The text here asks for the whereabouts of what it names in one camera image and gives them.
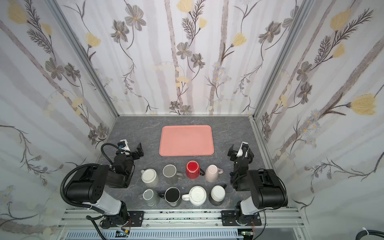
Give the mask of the dark mug white base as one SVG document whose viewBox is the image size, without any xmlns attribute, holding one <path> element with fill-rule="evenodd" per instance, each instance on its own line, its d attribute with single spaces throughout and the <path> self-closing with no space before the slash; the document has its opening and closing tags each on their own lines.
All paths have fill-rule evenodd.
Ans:
<svg viewBox="0 0 384 240">
<path fill-rule="evenodd" d="M 226 197 L 227 185 L 216 185 L 212 188 L 209 194 L 209 202 L 214 206 L 220 206 Z"/>
</svg>

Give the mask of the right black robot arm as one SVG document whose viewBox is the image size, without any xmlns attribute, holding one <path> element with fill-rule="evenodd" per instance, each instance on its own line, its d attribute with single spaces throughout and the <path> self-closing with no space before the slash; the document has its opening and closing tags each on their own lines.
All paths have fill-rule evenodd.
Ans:
<svg viewBox="0 0 384 240">
<path fill-rule="evenodd" d="M 278 210 L 288 205 L 287 190 L 272 169 L 251 170 L 254 154 L 249 144 L 243 142 L 236 151 L 230 147 L 228 157 L 234 162 L 230 184 L 237 192 L 250 192 L 251 196 L 239 201 L 233 211 L 222 211 L 224 227 L 260 226 L 260 212 Z"/>
</svg>

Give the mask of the pale pink mug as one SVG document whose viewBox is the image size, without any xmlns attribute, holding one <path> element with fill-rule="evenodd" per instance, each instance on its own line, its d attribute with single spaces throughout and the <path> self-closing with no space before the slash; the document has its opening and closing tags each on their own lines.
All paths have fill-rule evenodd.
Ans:
<svg viewBox="0 0 384 240">
<path fill-rule="evenodd" d="M 223 169 L 218 168 L 216 165 L 210 165 L 205 171 L 205 179 L 210 183 L 214 183 L 218 180 L 219 175 L 224 172 Z"/>
</svg>

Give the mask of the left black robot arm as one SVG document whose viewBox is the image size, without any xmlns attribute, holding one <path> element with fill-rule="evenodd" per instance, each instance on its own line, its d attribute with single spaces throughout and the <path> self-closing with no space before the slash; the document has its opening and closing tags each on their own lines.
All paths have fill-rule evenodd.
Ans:
<svg viewBox="0 0 384 240">
<path fill-rule="evenodd" d="M 106 146 L 109 143 L 103 144 L 100 150 L 109 163 L 83 164 L 72 169 L 61 182 L 60 195 L 68 205 L 98 212 L 98 217 L 86 217 L 97 231 L 111 227 L 141 227 L 144 213 L 128 211 L 126 203 L 109 195 L 105 187 L 129 187 L 136 168 L 135 161 L 144 156 L 143 147 L 138 144 L 131 150 L 126 140 L 121 140 L 116 145 L 111 144 L 117 150 L 111 160 L 104 151 Z"/>
</svg>

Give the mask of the red mug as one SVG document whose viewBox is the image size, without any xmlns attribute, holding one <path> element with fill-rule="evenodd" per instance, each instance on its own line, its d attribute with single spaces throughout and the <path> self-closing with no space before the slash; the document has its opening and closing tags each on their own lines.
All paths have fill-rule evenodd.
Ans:
<svg viewBox="0 0 384 240">
<path fill-rule="evenodd" d="M 196 161 L 189 161 L 186 164 L 186 176 L 191 179 L 197 179 L 199 176 L 204 176 L 205 172 L 201 169 L 200 164 Z"/>
</svg>

